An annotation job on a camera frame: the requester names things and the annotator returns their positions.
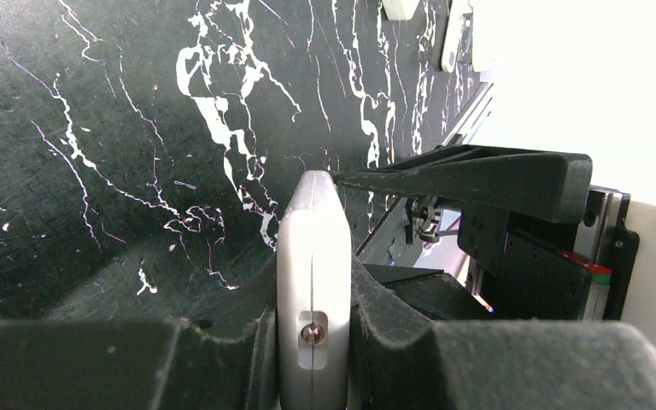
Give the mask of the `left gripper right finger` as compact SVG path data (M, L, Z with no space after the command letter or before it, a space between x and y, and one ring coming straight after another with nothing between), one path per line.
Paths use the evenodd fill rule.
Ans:
M352 263L352 409L656 409L656 349L619 322L433 320Z

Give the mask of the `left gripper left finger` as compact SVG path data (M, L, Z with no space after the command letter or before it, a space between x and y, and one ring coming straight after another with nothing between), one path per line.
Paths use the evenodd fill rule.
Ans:
M276 260L204 319L0 320L0 409L274 409Z

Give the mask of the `white battery cover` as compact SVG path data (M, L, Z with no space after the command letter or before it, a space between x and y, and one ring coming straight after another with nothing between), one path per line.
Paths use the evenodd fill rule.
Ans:
M381 3L389 21L409 21L419 6L419 0L382 0Z

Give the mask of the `white remote with buttons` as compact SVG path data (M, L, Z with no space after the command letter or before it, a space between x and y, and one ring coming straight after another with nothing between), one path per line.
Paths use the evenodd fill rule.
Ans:
M306 171L278 230L279 404L348 403L352 238L327 171Z

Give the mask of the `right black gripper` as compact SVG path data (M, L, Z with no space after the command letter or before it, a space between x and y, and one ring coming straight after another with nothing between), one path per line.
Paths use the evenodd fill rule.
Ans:
M471 293L499 319L619 320L640 244L630 194L589 189L585 154L471 146L480 154L447 172L467 178L462 203L480 204L462 208L457 239ZM331 175L345 185L381 168Z

